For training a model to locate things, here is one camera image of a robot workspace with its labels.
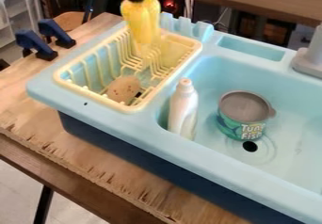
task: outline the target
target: white shelf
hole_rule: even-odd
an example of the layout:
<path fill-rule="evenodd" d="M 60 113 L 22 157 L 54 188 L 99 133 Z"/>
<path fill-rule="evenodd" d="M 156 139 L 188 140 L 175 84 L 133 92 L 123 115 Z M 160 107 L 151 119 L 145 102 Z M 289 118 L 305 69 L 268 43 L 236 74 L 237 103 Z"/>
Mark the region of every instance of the white shelf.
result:
<path fill-rule="evenodd" d="M 1 31 L 2 29 L 7 28 L 7 27 L 9 27 L 9 24 L 0 24 L 0 31 Z"/>
<path fill-rule="evenodd" d="M 8 12 L 8 17 L 12 18 L 15 17 L 23 12 L 26 12 L 27 8 L 25 5 L 25 1 L 16 3 L 14 5 L 11 5 L 9 7 L 7 7 L 7 12 Z"/>
<path fill-rule="evenodd" d="M 0 48 L 3 46 L 8 45 L 9 43 L 13 42 L 14 38 L 9 38 L 9 37 L 1 37 L 0 39 Z"/>

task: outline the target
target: white bottle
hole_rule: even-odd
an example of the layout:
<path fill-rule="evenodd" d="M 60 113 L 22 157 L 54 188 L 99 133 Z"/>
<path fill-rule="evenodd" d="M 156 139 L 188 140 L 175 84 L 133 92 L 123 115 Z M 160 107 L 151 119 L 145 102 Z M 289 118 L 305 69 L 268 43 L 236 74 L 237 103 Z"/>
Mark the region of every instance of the white bottle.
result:
<path fill-rule="evenodd" d="M 194 139 L 197 112 L 198 93 L 190 79 L 182 78 L 170 99 L 168 130 L 188 139 Z"/>

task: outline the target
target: sink basin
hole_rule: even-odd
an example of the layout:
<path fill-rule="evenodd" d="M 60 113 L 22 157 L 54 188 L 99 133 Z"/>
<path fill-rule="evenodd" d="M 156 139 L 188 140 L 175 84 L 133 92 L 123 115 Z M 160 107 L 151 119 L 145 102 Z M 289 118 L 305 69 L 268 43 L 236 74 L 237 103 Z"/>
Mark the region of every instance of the sink basin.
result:
<path fill-rule="evenodd" d="M 321 194 L 322 86 L 227 57 L 209 56 L 195 65 L 185 74 L 200 95 L 195 142 Z M 266 134 L 254 141 L 255 152 L 247 151 L 243 142 L 226 137 L 217 128 L 220 96 L 235 89 L 260 93 L 277 110 L 276 117 L 267 124 Z M 158 123 L 165 130 L 168 114 L 166 99 L 157 112 Z"/>
<path fill-rule="evenodd" d="M 122 24 L 38 74 L 27 84 L 27 91 L 65 115 L 211 182 L 305 223 L 321 223 L 322 81 L 293 71 L 290 62 L 296 52 L 292 50 L 187 21 L 169 15 L 161 18 L 167 30 L 202 41 L 201 52 L 139 112 L 121 113 L 53 80 L 57 69 L 121 29 Z M 191 29 L 181 31 L 187 25 Z M 194 141 L 167 131 L 169 96 L 181 77 L 191 78 L 200 95 Z M 254 141 L 255 152 L 244 149 L 243 142 L 227 138 L 216 126 L 220 96 L 237 89 L 261 94 L 277 111 L 267 123 L 266 134 Z"/>

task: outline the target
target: table leg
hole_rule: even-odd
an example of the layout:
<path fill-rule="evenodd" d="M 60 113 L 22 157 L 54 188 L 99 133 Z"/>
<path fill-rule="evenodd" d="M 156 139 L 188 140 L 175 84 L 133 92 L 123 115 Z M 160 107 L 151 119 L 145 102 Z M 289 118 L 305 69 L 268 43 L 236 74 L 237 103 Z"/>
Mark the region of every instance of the table leg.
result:
<path fill-rule="evenodd" d="M 54 191 L 47 187 L 43 186 L 40 195 L 40 202 L 38 203 L 34 224 L 45 224 L 46 218 L 48 215 L 49 207 L 52 202 Z"/>

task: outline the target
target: dish rack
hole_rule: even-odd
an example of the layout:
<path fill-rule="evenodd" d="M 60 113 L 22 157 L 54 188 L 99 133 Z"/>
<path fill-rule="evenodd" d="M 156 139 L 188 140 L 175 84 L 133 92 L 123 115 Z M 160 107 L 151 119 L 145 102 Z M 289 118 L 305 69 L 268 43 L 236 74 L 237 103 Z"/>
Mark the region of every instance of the dish rack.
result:
<path fill-rule="evenodd" d="M 54 80 L 62 87 L 106 104 L 124 113 L 141 110 L 155 94 L 180 72 L 201 51 L 201 43 L 169 32 L 161 31 L 158 47 L 139 57 L 130 30 L 123 27 L 81 56 L 54 73 Z M 105 94 L 108 85 L 121 76 L 135 75 L 141 89 L 129 103 L 117 103 Z"/>

